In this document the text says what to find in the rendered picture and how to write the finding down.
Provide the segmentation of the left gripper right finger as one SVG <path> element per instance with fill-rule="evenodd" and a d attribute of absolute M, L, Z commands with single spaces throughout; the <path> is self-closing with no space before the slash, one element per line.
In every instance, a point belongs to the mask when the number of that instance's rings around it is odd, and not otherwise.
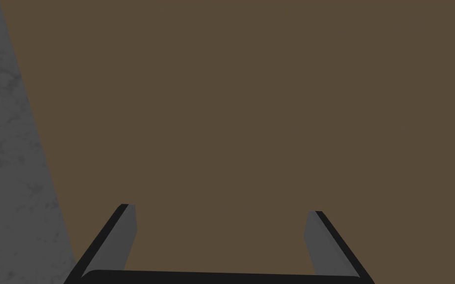
<path fill-rule="evenodd" d="M 303 237 L 314 284 L 375 284 L 324 212 L 308 212 Z"/>

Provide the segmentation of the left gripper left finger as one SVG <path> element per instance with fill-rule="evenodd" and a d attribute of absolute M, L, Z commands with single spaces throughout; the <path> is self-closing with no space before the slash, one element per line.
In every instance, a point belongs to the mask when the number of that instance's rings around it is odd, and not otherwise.
<path fill-rule="evenodd" d="M 64 284 L 80 284 L 80 280 L 91 271 L 123 270 L 136 235 L 135 205 L 119 205 L 71 270 Z"/>

